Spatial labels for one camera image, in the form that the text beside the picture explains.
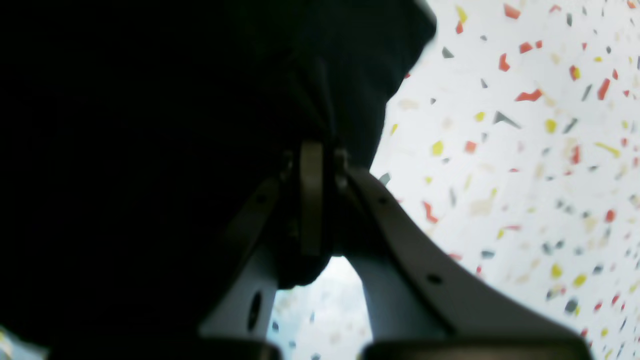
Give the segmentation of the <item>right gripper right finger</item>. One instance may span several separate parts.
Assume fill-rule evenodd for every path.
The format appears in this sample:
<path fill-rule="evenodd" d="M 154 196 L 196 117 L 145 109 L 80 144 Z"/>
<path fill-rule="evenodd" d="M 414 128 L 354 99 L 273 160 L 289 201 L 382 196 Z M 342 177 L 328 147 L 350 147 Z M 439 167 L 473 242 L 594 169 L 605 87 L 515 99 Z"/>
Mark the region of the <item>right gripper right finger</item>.
<path fill-rule="evenodd" d="M 457 264 L 345 150 L 334 151 L 334 246 L 361 279 L 370 351 L 588 350 Z"/>

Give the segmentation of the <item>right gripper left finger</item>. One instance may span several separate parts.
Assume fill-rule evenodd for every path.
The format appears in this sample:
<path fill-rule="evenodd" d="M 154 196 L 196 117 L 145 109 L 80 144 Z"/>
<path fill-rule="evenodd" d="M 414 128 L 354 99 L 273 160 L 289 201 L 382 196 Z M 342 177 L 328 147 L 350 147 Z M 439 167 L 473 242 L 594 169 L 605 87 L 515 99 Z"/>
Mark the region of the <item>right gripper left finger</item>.
<path fill-rule="evenodd" d="M 304 142 L 285 152 L 277 175 L 266 177 L 222 234 L 216 270 L 225 282 L 198 328 L 202 338 L 260 340 L 279 288 L 280 251 L 319 256 L 323 242 L 323 145 Z"/>

